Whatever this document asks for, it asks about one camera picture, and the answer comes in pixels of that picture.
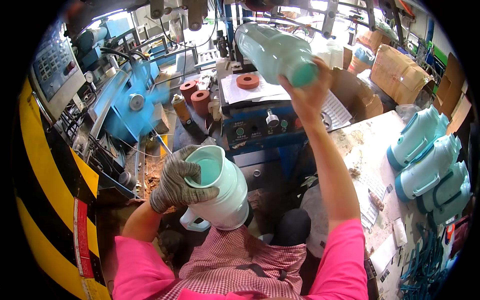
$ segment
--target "hand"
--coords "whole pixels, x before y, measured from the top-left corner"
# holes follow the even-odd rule
[[[308,86],[295,88],[285,76],[278,76],[278,82],[292,98],[293,109],[303,125],[322,119],[322,105],[332,84],[330,68],[325,62],[319,57],[314,57],[313,62],[318,66],[318,77]]]
[[[157,213],[161,214],[171,206],[196,204],[218,196],[220,190],[216,187],[194,189],[183,179],[190,176],[197,183],[201,181],[200,165],[184,161],[198,147],[189,145],[167,157],[160,184],[150,194],[150,205]]]

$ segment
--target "control panel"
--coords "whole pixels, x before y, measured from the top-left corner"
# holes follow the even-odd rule
[[[42,106],[54,120],[85,82],[70,43],[63,36],[65,24],[54,21],[35,51],[30,81]]]
[[[230,146],[245,141],[260,142],[261,139],[272,136],[287,138],[288,133],[304,132],[291,106],[259,108],[232,116],[233,119],[224,121],[224,130]]]

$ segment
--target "pink shirt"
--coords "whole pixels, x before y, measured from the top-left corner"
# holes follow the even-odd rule
[[[175,280],[173,272],[162,261],[152,243],[115,237],[118,271],[114,281],[115,300],[145,299]],[[365,300],[367,275],[363,267],[365,237],[360,220],[349,220],[328,235],[317,277],[305,298],[311,300]],[[184,289],[180,300],[245,300],[251,295],[235,291],[227,295],[200,294]]]

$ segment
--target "red rubber ring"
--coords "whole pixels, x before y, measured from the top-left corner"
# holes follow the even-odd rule
[[[180,86],[180,91],[182,96],[185,97],[185,101],[187,101],[188,104],[192,105],[192,95],[193,93],[198,91],[197,82],[195,80],[185,82]]]
[[[251,90],[258,87],[260,78],[254,74],[244,74],[237,77],[237,86],[244,90]]]
[[[197,114],[206,118],[208,116],[208,102],[210,102],[210,92],[207,90],[196,91],[192,95],[193,108]]]

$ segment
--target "teal thermos base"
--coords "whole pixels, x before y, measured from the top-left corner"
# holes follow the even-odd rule
[[[392,168],[395,171],[400,172],[403,169],[403,167],[398,163],[398,161],[395,159],[395,156],[393,155],[392,146],[388,146],[387,159],[388,159],[388,163],[392,166]]]
[[[402,201],[402,202],[410,202],[411,199],[409,199],[407,197],[407,195],[405,194],[405,192],[403,191],[403,187],[402,187],[402,182],[400,181],[400,176],[402,175],[402,173],[400,173],[396,178],[395,178],[395,192],[396,192],[396,195],[397,197]]]

